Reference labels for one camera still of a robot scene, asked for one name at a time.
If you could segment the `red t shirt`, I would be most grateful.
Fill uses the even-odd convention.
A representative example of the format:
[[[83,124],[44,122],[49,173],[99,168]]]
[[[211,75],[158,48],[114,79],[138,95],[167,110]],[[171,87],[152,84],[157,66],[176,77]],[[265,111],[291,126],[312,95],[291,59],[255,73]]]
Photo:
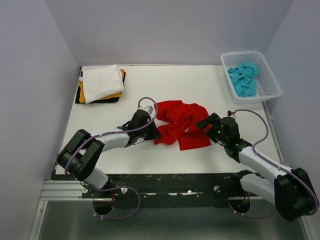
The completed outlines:
[[[196,122],[209,116],[203,106],[196,103],[187,104],[181,100],[167,100],[158,102],[157,107],[157,119],[166,124],[157,128],[161,137],[154,140],[156,145],[172,145],[177,141],[181,151],[211,145],[209,137],[196,126]]]

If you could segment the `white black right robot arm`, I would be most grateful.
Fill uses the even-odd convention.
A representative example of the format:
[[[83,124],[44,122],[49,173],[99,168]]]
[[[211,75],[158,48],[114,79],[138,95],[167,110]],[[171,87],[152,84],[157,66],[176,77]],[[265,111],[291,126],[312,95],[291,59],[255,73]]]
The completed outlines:
[[[240,136],[239,126],[229,111],[226,117],[212,113],[196,126],[225,153],[238,163],[253,170],[242,172],[230,183],[230,191],[241,196],[253,193],[275,206],[278,213],[292,222],[302,216],[317,213],[320,203],[308,173],[302,168],[292,169],[257,151],[257,143],[251,144]]]

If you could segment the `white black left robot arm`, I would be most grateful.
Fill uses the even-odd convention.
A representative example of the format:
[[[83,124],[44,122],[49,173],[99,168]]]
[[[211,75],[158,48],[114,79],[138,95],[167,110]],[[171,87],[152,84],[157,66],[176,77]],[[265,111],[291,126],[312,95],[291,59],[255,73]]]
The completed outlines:
[[[160,138],[161,134],[151,118],[153,111],[152,106],[138,109],[130,121],[111,134],[93,137],[84,129],[78,130],[59,153],[57,164],[76,180],[93,186],[99,197],[107,197],[111,191],[109,178],[96,167],[101,153],[132,146],[139,139],[153,141]]]

